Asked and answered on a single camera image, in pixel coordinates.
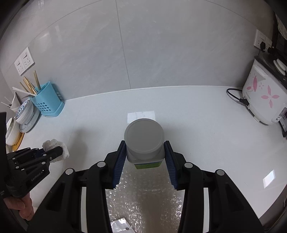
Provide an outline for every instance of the wall socket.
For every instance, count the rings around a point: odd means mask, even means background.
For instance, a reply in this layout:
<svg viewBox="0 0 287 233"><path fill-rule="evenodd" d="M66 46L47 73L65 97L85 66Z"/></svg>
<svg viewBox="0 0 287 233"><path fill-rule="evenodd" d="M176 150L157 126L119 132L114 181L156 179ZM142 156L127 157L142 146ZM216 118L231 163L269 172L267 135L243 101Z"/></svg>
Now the wall socket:
<svg viewBox="0 0 287 233"><path fill-rule="evenodd" d="M29 47L24 49L21 55L14 62L18 74L23 74L31 65L34 64Z"/></svg>
<svg viewBox="0 0 287 233"><path fill-rule="evenodd" d="M270 40L267 36L265 36L262 32L260 32L258 29L256 30L255 40L254 40L254 46L256 48L260 49L260 44L264 42L266 45L266 48L264 51L267 51L269 47L272 45L272 40Z"/></svg>
<svg viewBox="0 0 287 233"><path fill-rule="evenodd" d="M14 62L14 65L18 71L18 74L19 75L23 74L23 72L25 71L25 68L24 68L23 62L21 61L20 57L18 57L16 59L16 61Z"/></svg>

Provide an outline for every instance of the white straw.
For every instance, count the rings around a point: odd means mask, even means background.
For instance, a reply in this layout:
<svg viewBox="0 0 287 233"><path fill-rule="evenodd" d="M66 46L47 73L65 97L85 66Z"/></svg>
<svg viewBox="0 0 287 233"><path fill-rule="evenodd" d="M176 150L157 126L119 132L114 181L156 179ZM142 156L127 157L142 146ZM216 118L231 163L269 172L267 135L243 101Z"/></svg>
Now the white straw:
<svg viewBox="0 0 287 233"><path fill-rule="evenodd" d="M4 98L5 98L9 103L11 103L11 104L12 104L12 102L11 102L10 100L8 100L8 99L6 98L6 96L4 96Z"/></svg>
<svg viewBox="0 0 287 233"><path fill-rule="evenodd" d="M28 94L28 95L30 95L30 96L36 96L35 94L32 94L32 93L30 93L30 92L23 91L23 90L21 90L21 89L15 88L15 87L12 87L12 89L13 89L14 91L22 92L22 93Z"/></svg>
<svg viewBox="0 0 287 233"><path fill-rule="evenodd" d="M3 103L3 102L1 102L2 104L4 104L4 105L6 105L8 108L10 108L10 106L9 105L7 105L7 104L5 104L5 103Z"/></svg>

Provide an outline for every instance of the green label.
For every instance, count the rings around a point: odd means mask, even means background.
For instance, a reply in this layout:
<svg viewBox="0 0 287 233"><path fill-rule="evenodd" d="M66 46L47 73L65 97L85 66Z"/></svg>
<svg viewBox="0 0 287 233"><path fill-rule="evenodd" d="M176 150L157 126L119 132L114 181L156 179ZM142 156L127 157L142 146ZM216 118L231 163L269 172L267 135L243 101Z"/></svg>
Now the green label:
<svg viewBox="0 0 287 233"><path fill-rule="evenodd" d="M146 168L157 168L161 165L160 162L149 163L149 164L135 164L136 169L146 169Z"/></svg>

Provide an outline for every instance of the white tissue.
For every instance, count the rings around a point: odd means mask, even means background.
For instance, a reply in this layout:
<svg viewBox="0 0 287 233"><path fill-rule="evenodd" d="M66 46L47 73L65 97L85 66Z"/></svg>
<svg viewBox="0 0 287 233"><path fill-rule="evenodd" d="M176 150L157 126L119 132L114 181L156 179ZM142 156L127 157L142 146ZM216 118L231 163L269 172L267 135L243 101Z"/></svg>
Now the white tissue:
<svg viewBox="0 0 287 233"><path fill-rule="evenodd" d="M56 139L52 139L51 141L47 140L42 145L44 151L51 150L57 146L60 146L63 148L63 154L61 156L51 160L50 163L54 163L54 162L66 159L70 156L67 146L63 142L57 141Z"/></svg>

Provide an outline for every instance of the screw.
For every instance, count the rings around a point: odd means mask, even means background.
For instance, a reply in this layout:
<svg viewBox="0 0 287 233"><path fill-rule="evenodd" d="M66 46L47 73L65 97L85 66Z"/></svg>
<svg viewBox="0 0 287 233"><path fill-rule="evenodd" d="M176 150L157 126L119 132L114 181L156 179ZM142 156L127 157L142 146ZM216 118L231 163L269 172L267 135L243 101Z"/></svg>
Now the screw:
<svg viewBox="0 0 287 233"><path fill-rule="evenodd" d="M192 168L193 167L192 163L190 163L190 162L185 163L184 166L186 168Z"/></svg>
<svg viewBox="0 0 287 233"><path fill-rule="evenodd" d="M66 171L65 171L65 173L67 174L67 175L70 175L70 174L72 174L74 172L74 170L72 169L72 168L68 168Z"/></svg>
<svg viewBox="0 0 287 233"><path fill-rule="evenodd" d="M102 168L102 167L104 167L106 165L106 163L104 162L104 161L100 161L100 162L98 162L98 164L97 164L97 166L99 167L99 168Z"/></svg>
<svg viewBox="0 0 287 233"><path fill-rule="evenodd" d="M223 170L217 170L216 173L220 176L223 176L225 174L225 172Z"/></svg>

